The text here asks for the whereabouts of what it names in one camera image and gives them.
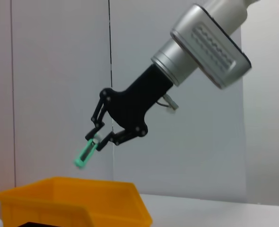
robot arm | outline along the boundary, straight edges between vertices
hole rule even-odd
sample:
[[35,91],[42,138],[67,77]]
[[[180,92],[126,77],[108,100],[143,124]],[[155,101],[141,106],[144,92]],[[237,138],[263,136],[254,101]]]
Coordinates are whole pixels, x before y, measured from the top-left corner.
[[[111,88],[100,92],[100,100],[91,118],[95,128],[86,140],[91,146],[83,150],[76,164],[88,160],[90,149],[100,151],[108,142],[116,146],[148,133],[144,117],[166,92],[179,86],[198,67],[220,89],[241,78],[251,63],[230,39],[247,18],[247,8],[258,0],[211,0],[204,6],[193,5],[174,28],[171,38],[151,58],[152,64],[125,91]],[[104,126],[108,112],[123,131],[110,132],[103,140],[96,134]]]

orange bin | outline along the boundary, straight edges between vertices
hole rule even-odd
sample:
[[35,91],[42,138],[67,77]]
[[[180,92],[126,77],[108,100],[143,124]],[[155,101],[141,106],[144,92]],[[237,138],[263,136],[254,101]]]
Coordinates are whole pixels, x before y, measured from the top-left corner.
[[149,227],[132,183],[55,177],[0,192],[4,227],[35,222],[59,227]]

